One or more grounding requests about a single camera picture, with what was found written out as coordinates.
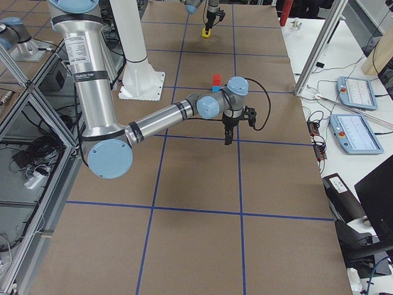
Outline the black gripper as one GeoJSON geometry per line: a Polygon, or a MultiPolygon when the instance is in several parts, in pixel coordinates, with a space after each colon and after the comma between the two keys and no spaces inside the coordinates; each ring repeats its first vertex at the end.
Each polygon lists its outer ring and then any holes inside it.
{"type": "Polygon", "coordinates": [[[225,142],[224,145],[231,145],[233,142],[233,129],[239,124],[240,121],[246,120],[250,127],[254,128],[256,124],[257,112],[254,108],[243,106],[238,110],[226,110],[222,114],[222,123],[225,129],[225,142]]]}
{"type": "Polygon", "coordinates": [[[218,9],[216,12],[207,11],[206,16],[208,20],[205,24],[205,28],[208,30],[212,28],[217,17],[219,18],[218,22],[221,22],[224,19],[224,10],[218,9]]]}

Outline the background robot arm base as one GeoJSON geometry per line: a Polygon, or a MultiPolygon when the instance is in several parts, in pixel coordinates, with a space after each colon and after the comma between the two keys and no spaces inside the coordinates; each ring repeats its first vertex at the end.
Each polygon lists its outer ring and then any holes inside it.
{"type": "Polygon", "coordinates": [[[44,55],[38,43],[32,38],[25,24],[18,17],[1,19],[1,45],[10,50],[15,61],[38,62],[44,55]]]}

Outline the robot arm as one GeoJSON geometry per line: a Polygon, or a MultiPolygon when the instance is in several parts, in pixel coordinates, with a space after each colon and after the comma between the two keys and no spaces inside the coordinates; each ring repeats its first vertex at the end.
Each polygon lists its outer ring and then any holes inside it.
{"type": "Polygon", "coordinates": [[[183,3],[185,10],[188,14],[194,14],[198,8],[204,3],[204,16],[207,20],[204,22],[204,28],[202,29],[203,37],[210,37],[212,28],[221,22],[225,18],[225,11],[219,7],[219,0],[184,0],[183,3]]]}
{"type": "MultiPolygon", "coordinates": [[[[232,142],[233,129],[239,121],[255,125],[256,112],[245,104],[249,84],[243,77],[232,77],[216,92],[194,93],[128,125],[119,124],[101,43],[103,20],[98,1],[49,1],[48,7],[53,29],[63,35],[85,117],[82,137],[93,143],[87,164],[100,178],[124,175],[133,163],[135,144],[194,115],[206,120],[221,116],[225,144],[232,142]]],[[[120,97],[158,100],[165,75],[148,62],[136,2],[112,1],[111,7],[126,57],[120,97]]]]}

